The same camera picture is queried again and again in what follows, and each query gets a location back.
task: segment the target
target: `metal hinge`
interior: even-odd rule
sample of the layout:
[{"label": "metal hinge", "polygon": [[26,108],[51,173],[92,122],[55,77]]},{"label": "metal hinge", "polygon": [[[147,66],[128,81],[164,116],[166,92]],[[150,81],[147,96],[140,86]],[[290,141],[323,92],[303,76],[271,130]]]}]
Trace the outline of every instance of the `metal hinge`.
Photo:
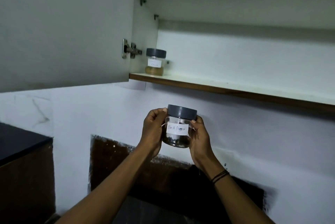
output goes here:
[{"label": "metal hinge", "polygon": [[127,54],[130,54],[131,59],[135,59],[135,55],[142,55],[142,50],[137,49],[135,43],[131,43],[131,46],[129,46],[128,40],[126,39],[123,39],[122,47],[123,59],[127,58]]}]

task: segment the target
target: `jar on shelf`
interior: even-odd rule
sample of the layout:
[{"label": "jar on shelf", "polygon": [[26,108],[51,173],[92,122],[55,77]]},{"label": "jar on shelf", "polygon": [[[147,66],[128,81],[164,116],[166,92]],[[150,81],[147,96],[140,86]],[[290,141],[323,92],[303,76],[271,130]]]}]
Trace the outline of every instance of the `jar on shelf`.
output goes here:
[{"label": "jar on shelf", "polygon": [[145,67],[145,73],[153,76],[162,76],[164,73],[166,51],[147,48],[146,57],[148,66]]},{"label": "jar on shelf", "polygon": [[197,118],[197,111],[175,105],[167,106],[167,117],[161,139],[164,143],[179,148],[190,145],[191,120]]}]

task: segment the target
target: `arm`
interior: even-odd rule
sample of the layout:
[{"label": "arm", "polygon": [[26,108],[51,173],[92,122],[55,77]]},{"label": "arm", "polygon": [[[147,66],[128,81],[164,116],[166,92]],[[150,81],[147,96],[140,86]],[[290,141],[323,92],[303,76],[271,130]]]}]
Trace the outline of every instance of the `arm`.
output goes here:
[{"label": "arm", "polygon": [[116,216],[143,165],[161,149],[161,125],[166,111],[166,108],[160,108],[149,112],[135,150],[94,191],[66,212],[57,224],[105,224]]},{"label": "arm", "polygon": [[[209,179],[222,171],[224,167],[215,157],[210,145],[209,135],[200,116],[192,121],[195,130],[191,133],[190,152],[195,165]],[[233,224],[257,223],[274,224],[274,222],[244,193],[230,175],[218,180],[215,189]]]}]

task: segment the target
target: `cabinet door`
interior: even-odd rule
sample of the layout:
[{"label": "cabinet door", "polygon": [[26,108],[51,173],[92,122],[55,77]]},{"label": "cabinet door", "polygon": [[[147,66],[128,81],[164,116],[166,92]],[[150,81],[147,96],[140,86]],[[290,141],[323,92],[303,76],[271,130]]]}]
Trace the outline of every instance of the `cabinet door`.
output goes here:
[{"label": "cabinet door", "polygon": [[0,0],[0,92],[127,81],[134,0]]}]

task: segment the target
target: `handwritten label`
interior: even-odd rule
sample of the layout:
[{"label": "handwritten label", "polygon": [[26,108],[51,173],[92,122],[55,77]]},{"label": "handwritten label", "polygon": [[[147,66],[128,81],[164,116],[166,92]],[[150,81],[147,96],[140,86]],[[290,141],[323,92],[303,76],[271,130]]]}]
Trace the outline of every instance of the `handwritten label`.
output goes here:
[{"label": "handwritten label", "polygon": [[162,61],[156,60],[156,59],[148,59],[148,66],[155,67],[155,68],[161,68]]},{"label": "handwritten label", "polygon": [[178,123],[167,123],[166,133],[188,136],[188,124],[178,124]]}]

